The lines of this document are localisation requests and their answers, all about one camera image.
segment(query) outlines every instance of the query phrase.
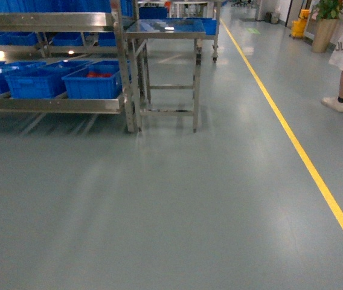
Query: white sneaker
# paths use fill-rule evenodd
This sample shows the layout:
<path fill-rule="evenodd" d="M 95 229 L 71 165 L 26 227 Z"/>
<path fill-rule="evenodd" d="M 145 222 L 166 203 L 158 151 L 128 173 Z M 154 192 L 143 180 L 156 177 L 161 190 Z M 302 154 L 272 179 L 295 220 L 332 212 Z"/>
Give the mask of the white sneaker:
<path fill-rule="evenodd" d="M 337 112 L 343 113 L 343 103 L 338 102 L 338 98 L 323 98 L 321 100 L 322 105 L 329 107 L 330 109 L 336 110 Z"/>

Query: plant pot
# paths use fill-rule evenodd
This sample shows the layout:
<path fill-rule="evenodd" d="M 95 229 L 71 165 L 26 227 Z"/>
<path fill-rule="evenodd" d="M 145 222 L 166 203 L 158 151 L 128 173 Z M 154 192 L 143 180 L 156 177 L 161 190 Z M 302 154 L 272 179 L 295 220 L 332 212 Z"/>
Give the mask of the plant pot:
<path fill-rule="evenodd" d="M 316 23 L 315 36 L 312 42 L 312 52 L 326 52 L 338 22 L 339 19 L 321 19 Z"/>

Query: stainless steel table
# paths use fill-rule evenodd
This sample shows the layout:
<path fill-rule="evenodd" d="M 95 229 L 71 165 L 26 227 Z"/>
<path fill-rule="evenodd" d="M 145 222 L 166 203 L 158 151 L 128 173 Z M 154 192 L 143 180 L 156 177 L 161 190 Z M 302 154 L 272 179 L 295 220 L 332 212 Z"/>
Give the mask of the stainless steel table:
<path fill-rule="evenodd" d="M 142 128 L 142 116 L 192 116 L 193 132 L 197 132 L 199 96 L 200 96 L 200 72 L 201 72 L 201 51 L 202 40 L 205 39 L 205 30 L 200 20 L 194 19 L 142 19 L 135 22 L 125 32 L 129 41 L 129 58 L 132 71 L 132 88 L 135 110 L 139 131 Z M 192 85 L 150 85 L 149 66 L 147 62 L 147 40 L 148 39 L 194 39 L 195 67 Z M 141 83 L 146 86 L 140 88 L 138 85 L 138 70 L 141 73 Z M 139 89 L 142 89 L 151 103 L 152 89 L 192 89 L 193 110 L 177 109 L 141 109 L 141 96 Z"/>

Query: green leaves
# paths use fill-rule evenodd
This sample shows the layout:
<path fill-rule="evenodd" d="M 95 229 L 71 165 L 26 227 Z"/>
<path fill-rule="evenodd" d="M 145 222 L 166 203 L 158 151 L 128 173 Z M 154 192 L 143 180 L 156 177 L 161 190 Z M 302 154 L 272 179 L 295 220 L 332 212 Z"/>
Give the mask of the green leaves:
<path fill-rule="evenodd" d="M 342 10 L 343 0 L 320 0 L 313 7 L 311 14 L 317 13 L 316 20 L 339 19 Z"/>

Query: trash bin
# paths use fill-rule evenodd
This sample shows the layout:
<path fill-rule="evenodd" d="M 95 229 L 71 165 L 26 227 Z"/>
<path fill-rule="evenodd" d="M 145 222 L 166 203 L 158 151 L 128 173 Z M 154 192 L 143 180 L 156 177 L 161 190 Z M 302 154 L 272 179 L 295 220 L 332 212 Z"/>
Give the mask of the trash bin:
<path fill-rule="evenodd" d="M 267 23 L 271 22 L 271 18 L 272 18 L 272 13 L 271 12 L 267 12 L 266 16 L 264 17 L 264 21 Z"/>
<path fill-rule="evenodd" d="M 279 17 L 280 17 L 280 13 L 271 13 L 271 23 L 272 24 L 278 24 L 279 23 Z"/>

